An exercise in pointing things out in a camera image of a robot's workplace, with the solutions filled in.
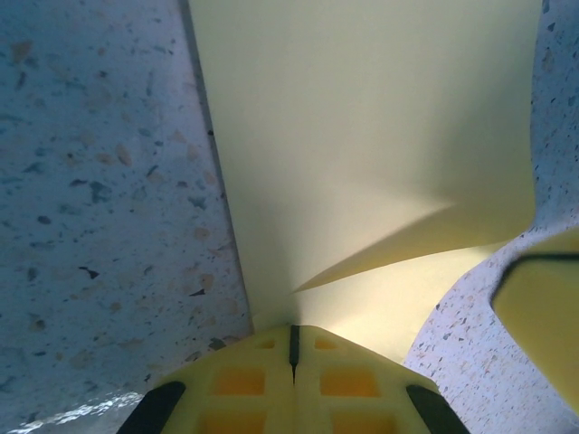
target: yellow paper sheet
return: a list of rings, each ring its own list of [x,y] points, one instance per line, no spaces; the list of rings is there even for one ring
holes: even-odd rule
[[[191,6],[256,328],[375,334],[399,360],[479,246],[531,220],[540,2]]]

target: black rubber edge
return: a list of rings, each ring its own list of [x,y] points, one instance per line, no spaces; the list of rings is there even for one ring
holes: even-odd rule
[[[438,393],[411,384],[406,392],[431,434],[470,434],[449,403]]]
[[[579,253],[568,253],[568,252],[529,253],[527,255],[523,255],[513,260],[503,270],[503,273],[500,276],[500,280],[498,281],[497,287],[490,296],[490,306],[494,308],[495,299],[498,293],[503,288],[508,278],[512,276],[515,269],[529,262],[540,262],[542,260],[549,262],[574,262],[579,261]]]
[[[148,392],[117,434],[161,434],[184,392],[182,382],[168,382]]]
[[[289,364],[291,365],[291,374],[295,384],[296,368],[299,363],[299,325],[292,325],[289,330]]]

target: square hole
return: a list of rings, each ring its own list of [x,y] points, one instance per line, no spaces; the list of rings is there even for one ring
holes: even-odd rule
[[[392,415],[370,411],[336,411],[332,434],[398,434]]]
[[[275,341],[273,339],[270,339],[268,341],[263,341],[263,342],[260,342],[257,345],[255,345],[256,348],[259,348],[261,350],[270,350],[274,346],[275,346]]]
[[[262,368],[228,367],[214,378],[213,395],[262,395],[265,372]]]
[[[314,348],[317,350],[334,350],[337,348],[337,345],[323,337],[317,337],[316,342],[314,343]]]
[[[380,396],[374,374],[356,367],[325,369],[319,376],[319,391],[329,396]]]
[[[208,411],[200,419],[199,434],[262,434],[265,411]]]

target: speckled terrazzo floor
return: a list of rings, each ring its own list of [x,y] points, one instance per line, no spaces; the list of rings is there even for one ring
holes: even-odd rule
[[[183,5],[0,0],[0,432],[251,331]]]
[[[539,25],[535,226],[406,360],[472,434],[573,429],[488,300],[517,251],[579,223],[574,3],[545,0]],[[115,432],[132,392],[250,333],[185,5],[0,0],[0,432]]]
[[[579,432],[579,419],[489,306],[500,271],[518,251],[579,224],[578,18],[573,0],[543,2],[533,74],[533,227],[457,282],[405,360],[439,384],[475,434]]]

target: gray speckled surface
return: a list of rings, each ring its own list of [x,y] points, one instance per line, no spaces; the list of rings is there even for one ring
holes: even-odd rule
[[[579,224],[577,17],[579,3],[574,0],[543,1],[531,119],[533,227],[457,282],[432,312],[405,361],[439,384],[473,434],[579,431],[579,419],[489,306],[500,271],[510,259]]]
[[[251,331],[183,5],[0,0],[0,432]]]

